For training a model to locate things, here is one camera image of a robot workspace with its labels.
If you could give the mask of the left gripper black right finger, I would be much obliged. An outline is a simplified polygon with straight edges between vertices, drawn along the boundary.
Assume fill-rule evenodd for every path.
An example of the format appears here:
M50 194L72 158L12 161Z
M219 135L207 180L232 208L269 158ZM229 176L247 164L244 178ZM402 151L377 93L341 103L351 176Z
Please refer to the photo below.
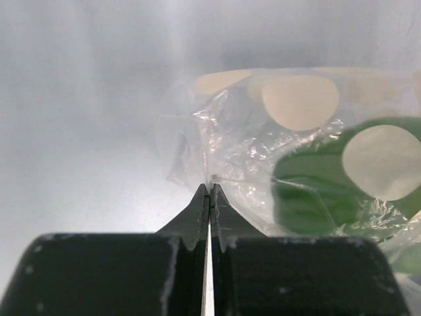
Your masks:
M267 237L210 191L216 315L408 315L385 255L352 237Z

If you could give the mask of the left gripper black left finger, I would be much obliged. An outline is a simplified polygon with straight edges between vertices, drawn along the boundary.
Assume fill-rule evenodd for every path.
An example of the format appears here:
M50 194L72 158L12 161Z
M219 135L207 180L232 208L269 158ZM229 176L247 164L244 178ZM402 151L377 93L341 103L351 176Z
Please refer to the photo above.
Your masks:
M210 197L155 233L56 233L23 253L2 315L201 315Z

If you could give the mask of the dark green fake pepper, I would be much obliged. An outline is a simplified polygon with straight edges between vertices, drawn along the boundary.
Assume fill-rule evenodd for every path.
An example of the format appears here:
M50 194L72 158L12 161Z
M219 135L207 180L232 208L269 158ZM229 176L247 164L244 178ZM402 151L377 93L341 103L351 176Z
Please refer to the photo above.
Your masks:
M360 236L420 273L420 119L381 117L319 134L272 176L274 218L300 235Z

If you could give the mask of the clear polka dot zip bag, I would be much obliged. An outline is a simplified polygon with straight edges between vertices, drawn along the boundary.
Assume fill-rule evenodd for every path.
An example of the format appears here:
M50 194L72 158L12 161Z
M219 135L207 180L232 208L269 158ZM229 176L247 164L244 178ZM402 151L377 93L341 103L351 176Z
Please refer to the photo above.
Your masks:
M316 67L180 82L157 121L167 177L218 184L267 236L363 237L420 314L420 72Z

